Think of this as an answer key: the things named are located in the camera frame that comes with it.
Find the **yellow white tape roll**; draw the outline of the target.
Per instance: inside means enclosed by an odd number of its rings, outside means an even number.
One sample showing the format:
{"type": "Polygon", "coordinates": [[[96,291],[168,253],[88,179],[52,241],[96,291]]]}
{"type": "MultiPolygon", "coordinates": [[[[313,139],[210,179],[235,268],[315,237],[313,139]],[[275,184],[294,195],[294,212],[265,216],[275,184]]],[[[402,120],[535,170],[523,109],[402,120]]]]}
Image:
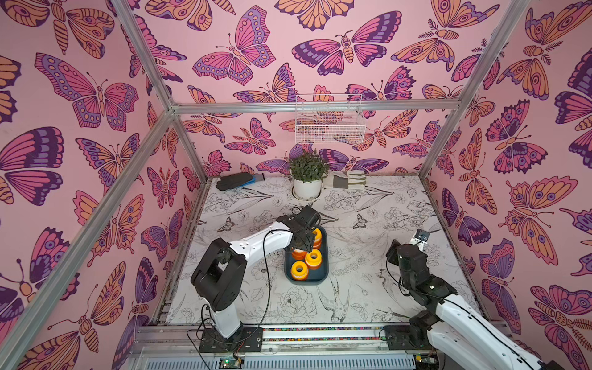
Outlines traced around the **yellow white tape roll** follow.
{"type": "Polygon", "coordinates": [[[303,261],[296,261],[291,265],[290,277],[292,280],[297,282],[303,282],[308,280],[309,269],[303,261]]]}

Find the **green potted plant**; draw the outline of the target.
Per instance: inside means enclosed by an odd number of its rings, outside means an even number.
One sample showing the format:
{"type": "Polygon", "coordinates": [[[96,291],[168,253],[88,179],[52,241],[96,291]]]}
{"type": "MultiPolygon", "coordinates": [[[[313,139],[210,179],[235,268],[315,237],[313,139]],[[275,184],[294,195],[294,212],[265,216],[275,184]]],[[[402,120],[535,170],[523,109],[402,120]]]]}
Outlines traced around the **green potted plant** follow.
{"type": "Polygon", "coordinates": [[[291,176],[303,183],[323,180],[329,172],[328,163],[315,151],[289,160],[291,176]]]}

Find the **orange tape roll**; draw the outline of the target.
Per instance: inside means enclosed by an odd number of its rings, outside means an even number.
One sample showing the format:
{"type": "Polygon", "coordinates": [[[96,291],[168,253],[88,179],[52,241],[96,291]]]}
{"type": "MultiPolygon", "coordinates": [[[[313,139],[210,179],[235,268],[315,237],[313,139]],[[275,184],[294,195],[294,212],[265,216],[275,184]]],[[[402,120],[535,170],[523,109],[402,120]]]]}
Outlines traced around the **orange tape roll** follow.
{"type": "Polygon", "coordinates": [[[293,257],[296,261],[303,261],[306,259],[307,254],[307,251],[296,249],[291,252],[291,257],[293,257]]]}

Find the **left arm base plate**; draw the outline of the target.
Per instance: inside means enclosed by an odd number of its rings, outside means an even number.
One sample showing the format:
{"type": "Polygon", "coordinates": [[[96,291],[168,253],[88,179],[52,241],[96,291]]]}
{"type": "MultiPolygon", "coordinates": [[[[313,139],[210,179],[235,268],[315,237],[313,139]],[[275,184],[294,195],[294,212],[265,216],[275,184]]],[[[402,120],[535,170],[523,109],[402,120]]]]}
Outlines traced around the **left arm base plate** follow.
{"type": "Polygon", "coordinates": [[[215,328],[203,331],[199,351],[203,353],[260,352],[263,345],[263,328],[240,328],[225,339],[215,328]]]}

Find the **teal storage box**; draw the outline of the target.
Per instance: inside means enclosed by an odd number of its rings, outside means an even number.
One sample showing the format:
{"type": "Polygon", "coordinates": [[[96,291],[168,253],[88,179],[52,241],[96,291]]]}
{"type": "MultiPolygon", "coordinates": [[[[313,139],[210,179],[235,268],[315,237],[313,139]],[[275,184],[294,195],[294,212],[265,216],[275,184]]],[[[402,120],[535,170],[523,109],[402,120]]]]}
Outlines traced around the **teal storage box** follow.
{"type": "Polygon", "coordinates": [[[314,232],[313,251],[288,251],[284,258],[285,277],[296,285],[320,285],[329,273],[328,237],[323,227],[314,232]]]}

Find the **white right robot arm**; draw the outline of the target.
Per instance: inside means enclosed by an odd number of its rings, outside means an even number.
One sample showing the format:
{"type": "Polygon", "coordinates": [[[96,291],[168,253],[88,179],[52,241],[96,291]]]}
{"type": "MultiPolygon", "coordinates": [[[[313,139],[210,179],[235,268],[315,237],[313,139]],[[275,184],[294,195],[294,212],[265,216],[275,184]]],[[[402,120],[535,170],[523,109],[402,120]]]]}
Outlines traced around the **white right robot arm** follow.
{"type": "Polygon", "coordinates": [[[424,307],[411,317],[410,339],[419,347],[430,345],[465,369],[561,369],[544,362],[509,339],[456,289],[430,272],[427,254],[416,244],[391,243],[385,269],[399,268],[396,284],[424,307]]]}

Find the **white plant pot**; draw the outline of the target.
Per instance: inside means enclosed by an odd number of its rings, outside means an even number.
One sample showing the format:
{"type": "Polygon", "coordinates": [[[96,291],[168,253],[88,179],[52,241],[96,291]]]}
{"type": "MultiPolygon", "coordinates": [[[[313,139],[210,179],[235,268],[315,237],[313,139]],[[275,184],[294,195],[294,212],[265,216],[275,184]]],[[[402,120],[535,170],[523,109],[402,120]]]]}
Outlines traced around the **white plant pot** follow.
{"type": "Polygon", "coordinates": [[[293,180],[293,195],[299,200],[314,200],[322,192],[322,180],[304,182],[293,180]]]}

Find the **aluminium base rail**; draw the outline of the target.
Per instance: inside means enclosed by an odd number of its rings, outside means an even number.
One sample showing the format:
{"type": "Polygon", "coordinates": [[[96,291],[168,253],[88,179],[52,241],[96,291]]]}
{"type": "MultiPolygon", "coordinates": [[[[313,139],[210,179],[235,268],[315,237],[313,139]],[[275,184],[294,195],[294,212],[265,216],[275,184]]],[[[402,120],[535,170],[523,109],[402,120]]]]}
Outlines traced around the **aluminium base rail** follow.
{"type": "Polygon", "coordinates": [[[434,348],[390,351],[383,331],[387,325],[264,325],[262,349],[250,353],[200,352],[202,334],[194,327],[146,327],[124,368],[465,369],[434,348]]]}

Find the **yellow tape roll front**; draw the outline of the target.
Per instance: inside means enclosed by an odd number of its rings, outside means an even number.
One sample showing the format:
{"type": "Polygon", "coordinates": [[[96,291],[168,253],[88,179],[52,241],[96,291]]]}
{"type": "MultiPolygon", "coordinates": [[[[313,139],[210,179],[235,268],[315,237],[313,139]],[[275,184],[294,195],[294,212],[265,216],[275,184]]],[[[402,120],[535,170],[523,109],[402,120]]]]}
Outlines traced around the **yellow tape roll front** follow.
{"type": "Polygon", "coordinates": [[[322,266],[322,263],[323,257],[319,249],[314,249],[305,256],[305,264],[308,266],[309,270],[318,270],[322,266]]]}

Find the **yellow tape roll back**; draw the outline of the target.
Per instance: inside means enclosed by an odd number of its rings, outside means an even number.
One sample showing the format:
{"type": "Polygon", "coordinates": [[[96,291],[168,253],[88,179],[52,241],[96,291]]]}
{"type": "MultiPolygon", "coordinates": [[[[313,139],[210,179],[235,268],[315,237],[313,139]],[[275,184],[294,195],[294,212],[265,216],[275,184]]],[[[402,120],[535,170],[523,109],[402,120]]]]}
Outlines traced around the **yellow tape roll back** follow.
{"type": "Polygon", "coordinates": [[[313,248],[314,249],[320,249],[323,243],[323,235],[322,235],[322,231],[320,228],[316,228],[313,231],[314,234],[314,245],[313,248]]]}

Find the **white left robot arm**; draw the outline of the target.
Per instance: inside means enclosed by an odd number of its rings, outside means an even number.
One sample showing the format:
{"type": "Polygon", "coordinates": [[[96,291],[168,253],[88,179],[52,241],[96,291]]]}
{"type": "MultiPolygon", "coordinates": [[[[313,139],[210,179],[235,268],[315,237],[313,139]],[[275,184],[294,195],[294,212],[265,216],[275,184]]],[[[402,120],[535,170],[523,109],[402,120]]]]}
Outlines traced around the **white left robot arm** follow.
{"type": "Polygon", "coordinates": [[[191,275],[191,284],[205,300],[213,327],[222,339],[230,339],[243,326],[237,314],[238,298],[247,268],[275,251],[313,250],[314,229],[321,216],[316,211],[280,216],[262,231],[239,240],[213,240],[191,275]]]}

